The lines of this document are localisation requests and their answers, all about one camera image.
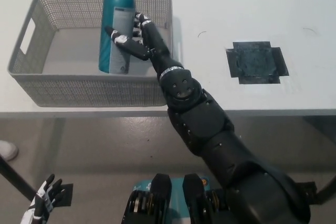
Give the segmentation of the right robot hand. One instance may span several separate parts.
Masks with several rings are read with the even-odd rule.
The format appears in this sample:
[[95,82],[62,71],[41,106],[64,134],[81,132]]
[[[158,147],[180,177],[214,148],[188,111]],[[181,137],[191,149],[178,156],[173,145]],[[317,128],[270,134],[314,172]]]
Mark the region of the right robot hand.
[[112,43],[122,52],[142,61],[150,60],[158,79],[170,71],[183,69],[182,64],[171,57],[170,50],[152,20],[136,12],[133,24],[137,30],[131,36],[123,35],[111,26],[104,29]]

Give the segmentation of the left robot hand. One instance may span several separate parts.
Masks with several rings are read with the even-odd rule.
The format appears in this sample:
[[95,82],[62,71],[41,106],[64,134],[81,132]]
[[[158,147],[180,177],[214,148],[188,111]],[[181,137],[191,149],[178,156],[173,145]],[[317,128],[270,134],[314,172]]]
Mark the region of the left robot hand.
[[54,207],[64,198],[62,179],[53,183],[55,175],[51,174],[40,186],[29,208],[24,212],[20,224],[45,224]]

